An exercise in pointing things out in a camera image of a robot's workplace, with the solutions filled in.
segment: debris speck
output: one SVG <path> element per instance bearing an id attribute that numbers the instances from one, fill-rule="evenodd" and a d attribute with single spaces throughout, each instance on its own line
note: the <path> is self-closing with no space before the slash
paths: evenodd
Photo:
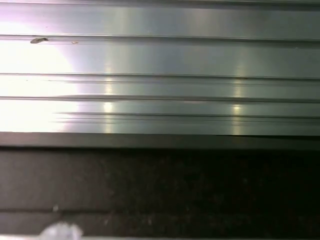
<path id="1" fill-rule="evenodd" d="M 37 38 L 31 40 L 30 43 L 32 43 L 32 44 L 38 44 L 38 43 L 42 43 L 42 42 L 45 42 L 45 41 L 49 41 L 49 39 L 46 38 L 46 37 L 37 37 Z"/>
<path id="2" fill-rule="evenodd" d="M 54 205 L 53 208 L 52 208 L 52 212 L 56 213 L 59 211 L 59 206 L 58 204 Z"/>

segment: metal edge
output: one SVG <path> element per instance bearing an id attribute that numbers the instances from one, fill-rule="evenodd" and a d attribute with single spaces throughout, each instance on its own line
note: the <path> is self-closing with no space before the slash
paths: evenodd
<path id="1" fill-rule="evenodd" d="M 1 147 L 319 151 L 319 138 L 0 132 Z"/>

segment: metal rail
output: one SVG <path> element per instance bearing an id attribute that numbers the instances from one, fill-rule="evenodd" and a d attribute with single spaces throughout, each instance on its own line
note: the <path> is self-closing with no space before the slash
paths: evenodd
<path id="1" fill-rule="evenodd" d="M 320 8 L 262 2 L 0 1 L 0 131 L 319 136 Z"/>

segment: metal strip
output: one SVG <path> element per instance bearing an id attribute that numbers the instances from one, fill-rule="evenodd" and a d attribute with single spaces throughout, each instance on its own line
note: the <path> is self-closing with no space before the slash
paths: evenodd
<path id="1" fill-rule="evenodd" d="M 320 81 L 308 79 L 6 74 L 0 82 L 1 98 L 320 102 Z"/>
<path id="2" fill-rule="evenodd" d="M 318 9 L 0 3 L 0 11 L 1 35 L 320 40 Z"/>
<path id="3" fill-rule="evenodd" d="M 216 42 L 0 40 L 0 73 L 320 78 L 320 48 Z"/>
<path id="4" fill-rule="evenodd" d="M 0 3 L 0 131 L 320 134 L 318 8 L 170 2 Z"/>

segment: dark surface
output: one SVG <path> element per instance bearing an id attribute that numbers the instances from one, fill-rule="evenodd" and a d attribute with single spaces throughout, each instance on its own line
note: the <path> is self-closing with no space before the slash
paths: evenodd
<path id="1" fill-rule="evenodd" d="M 319 238 L 319 156 L 3 148 L 0 233 L 62 220 L 86 235 Z"/>
<path id="2" fill-rule="evenodd" d="M 320 137 L 0 132 L 0 146 L 320 151 Z"/>

